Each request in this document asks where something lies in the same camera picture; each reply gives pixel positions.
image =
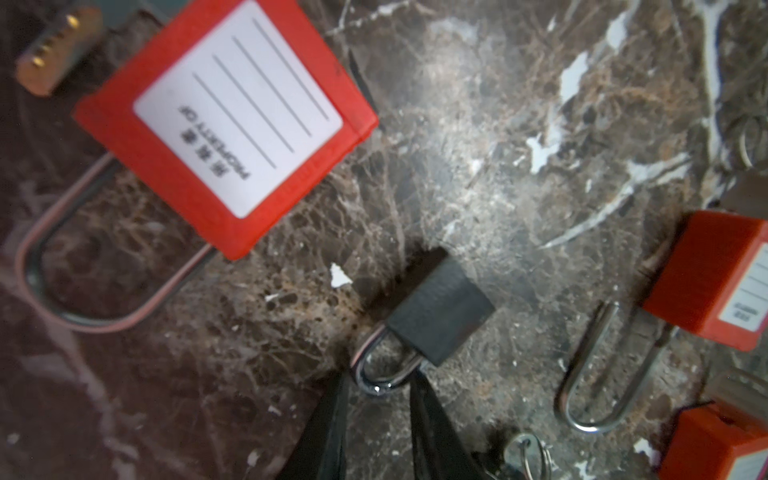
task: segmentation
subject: red padlock body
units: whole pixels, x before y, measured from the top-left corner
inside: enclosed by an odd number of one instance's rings
[[[74,118],[236,260],[378,118],[294,0],[196,0]]]
[[[681,413],[659,479],[762,478],[768,468],[768,432],[745,418],[728,418],[715,403]]]
[[[643,308],[703,338],[755,348],[768,324],[768,222],[696,212]]]

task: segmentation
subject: stone floor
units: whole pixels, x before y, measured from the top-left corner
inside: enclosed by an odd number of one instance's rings
[[[737,353],[684,333],[613,432],[582,435],[554,413],[602,301],[620,301],[622,321],[579,392],[583,418],[607,413],[648,347],[656,326],[630,321],[632,307],[685,215],[716,203],[738,167],[730,125],[768,70],[764,1],[302,1],[347,68],[354,58],[382,127],[246,258],[219,255],[159,313],[107,336],[36,319],[12,257],[102,152],[70,119],[75,102],[159,27],[132,20],[53,98],[33,98],[12,65],[61,3],[0,3],[1,477],[274,478],[371,329],[368,305],[437,246],[498,309],[427,369],[473,451],[532,429],[554,480],[653,478],[634,446],[665,450],[707,378],[768,375],[768,340]],[[53,239],[46,273],[73,307],[127,312],[200,242],[125,172]],[[333,263],[352,284],[331,287]],[[412,478],[406,393],[353,394],[348,456],[349,478]]]

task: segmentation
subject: black padlock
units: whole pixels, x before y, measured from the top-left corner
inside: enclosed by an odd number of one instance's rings
[[[466,276],[445,250],[433,250],[398,286],[393,298],[397,307],[377,327],[352,360],[358,386],[374,396],[402,386],[427,359],[440,366],[495,311],[487,296]],[[396,375],[370,379],[365,363],[387,333],[416,351]]]

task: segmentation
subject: white label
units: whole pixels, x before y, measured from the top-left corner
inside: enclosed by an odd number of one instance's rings
[[[760,480],[760,473],[768,461],[768,450],[745,455],[733,463],[733,468],[726,480]]]
[[[192,47],[134,111],[238,218],[342,126],[254,0]]]
[[[764,243],[750,268],[720,313],[726,323],[756,332],[768,314],[768,243]]]

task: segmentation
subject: padlock shackle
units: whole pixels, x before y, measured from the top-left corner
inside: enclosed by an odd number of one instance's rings
[[[608,327],[610,326],[611,321],[616,317],[618,310],[618,304],[613,302],[608,303],[603,307],[602,312],[598,317],[598,321],[584,336],[582,346],[576,354],[575,360],[571,367],[571,371],[566,376],[560,394],[558,395],[558,411],[562,420],[573,429],[583,433],[609,432],[616,428],[616,426],[624,420],[632,408],[634,401],[637,399],[637,396],[640,394],[641,390],[650,379],[650,372],[656,366],[656,363],[661,357],[661,353],[663,353],[664,350],[669,346],[672,339],[680,330],[680,327],[670,323],[664,325],[664,330],[654,343],[653,347],[651,347],[650,352],[648,352],[645,360],[643,361],[643,364],[637,373],[635,373],[632,381],[627,387],[627,390],[624,391],[621,399],[618,401],[616,406],[613,408],[613,410],[611,410],[611,413],[607,417],[600,420],[599,422],[579,422],[571,414],[571,397],[578,387],[578,384],[581,381],[581,377],[584,376],[586,366],[590,363],[595,351],[605,339],[605,336],[608,332]]]
[[[384,340],[387,333],[389,333],[389,329],[386,323],[381,322],[355,352],[350,363],[349,370],[355,383],[365,394],[370,396],[385,396],[402,388],[408,382],[411,374],[421,368],[425,362],[425,358],[416,353],[395,375],[370,379],[366,374],[366,363],[373,350]]]
[[[72,312],[49,293],[42,266],[45,244],[74,212],[85,204],[121,169],[112,153],[102,155],[27,232],[18,247],[15,273],[24,300],[43,319],[86,333],[112,333],[130,328],[152,314],[162,303],[216,253],[206,244],[169,278],[149,300],[133,312],[114,318],[100,318]]]

